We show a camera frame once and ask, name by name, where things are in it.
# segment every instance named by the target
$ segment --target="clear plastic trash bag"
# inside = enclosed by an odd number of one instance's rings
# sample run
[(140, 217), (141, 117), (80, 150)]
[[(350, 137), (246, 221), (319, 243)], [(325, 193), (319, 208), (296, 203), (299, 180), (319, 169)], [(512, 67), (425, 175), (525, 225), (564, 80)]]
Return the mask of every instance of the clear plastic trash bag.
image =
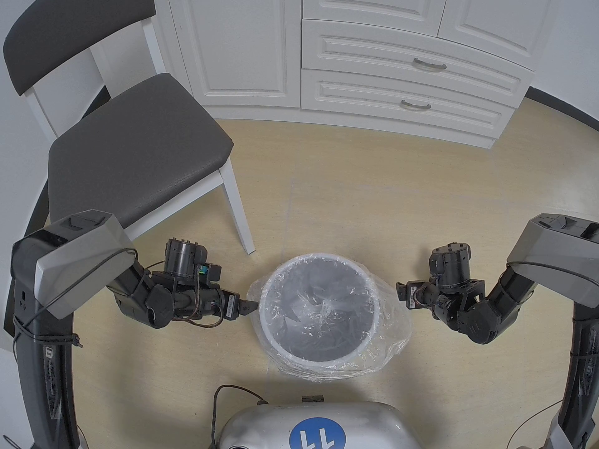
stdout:
[(377, 371), (412, 333), (395, 289), (334, 254), (293, 258), (247, 296), (260, 301), (251, 320), (268, 357), (283, 373), (311, 381)]

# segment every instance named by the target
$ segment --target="blue circular logo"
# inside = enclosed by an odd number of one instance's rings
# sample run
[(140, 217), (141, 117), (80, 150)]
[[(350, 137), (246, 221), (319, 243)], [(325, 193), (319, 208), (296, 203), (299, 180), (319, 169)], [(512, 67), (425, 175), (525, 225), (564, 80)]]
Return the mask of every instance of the blue circular logo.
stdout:
[(305, 419), (294, 427), (289, 435), (291, 449), (343, 449), (343, 428), (326, 417)]

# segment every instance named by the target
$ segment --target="drawer handle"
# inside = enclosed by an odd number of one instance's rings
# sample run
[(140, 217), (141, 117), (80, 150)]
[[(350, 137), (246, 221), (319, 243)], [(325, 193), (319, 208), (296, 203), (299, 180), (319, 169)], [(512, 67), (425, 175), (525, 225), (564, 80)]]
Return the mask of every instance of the drawer handle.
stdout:
[(415, 105), (414, 103), (410, 103), (409, 101), (402, 100), (400, 105), (403, 107), (408, 107), (409, 109), (430, 109), (431, 105)]
[(442, 64), (442, 65), (430, 64), (430, 63), (427, 63), (427, 62), (423, 62), (422, 60), (419, 60), (418, 58), (414, 58), (414, 63), (417, 64), (417, 65), (425, 66), (427, 68), (433, 68), (435, 70), (446, 70), (447, 69), (447, 65), (446, 64)]

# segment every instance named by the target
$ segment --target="wooden floor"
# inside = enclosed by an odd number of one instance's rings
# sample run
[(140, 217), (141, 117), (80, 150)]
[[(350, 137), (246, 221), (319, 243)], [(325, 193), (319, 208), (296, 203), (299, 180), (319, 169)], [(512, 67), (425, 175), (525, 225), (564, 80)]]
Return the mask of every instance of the wooden floor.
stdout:
[[(525, 99), (491, 150), (395, 133), (310, 124), (221, 122), (256, 252), (237, 238), (220, 189), (135, 241), (140, 261), (163, 259), (169, 237), (198, 241), (221, 284), (250, 284), (298, 254), (352, 258), (390, 284), (428, 277), (431, 249), (472, 246), (472, 276), (488, 289), (528, 219), (556, 212), (599, 219), (599, 132)], [(414, 332), (384, 370), (309, 384), (269, 364), (251, 323), (156, 331), (125, 318), (107, 290), (75, 314), (78, 422), (90, 447), (206, 448), (212, 396), (241, 384), (271, 403), (323, 394), (401, 410), (428, 449), (501, 449), (529, 415), (562, 397), (572, 303), (538, 288), (517, 322), (478, 346), (413, 312)], [(223, 392), (219, 427), (255, 400)], [(510, 447), (539, 447), (557, 408)]]

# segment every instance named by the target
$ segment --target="chair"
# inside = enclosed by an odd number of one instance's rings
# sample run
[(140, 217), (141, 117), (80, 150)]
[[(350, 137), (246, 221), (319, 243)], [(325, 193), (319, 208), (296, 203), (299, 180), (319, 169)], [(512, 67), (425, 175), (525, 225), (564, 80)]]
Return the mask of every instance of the chair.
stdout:
[[(233, 142), (170, 74), (151, 17), (154, 0), (36, 0), (4, 42), (14, 88), (52, 142), (50, 220), (97, 209), (135, 239), (222, 185), (244, 250), (254, 251), (229, 155)], [(34, 84), (72, 56), (141, 22), (157, 75), (92, 112), (61, 136)]]

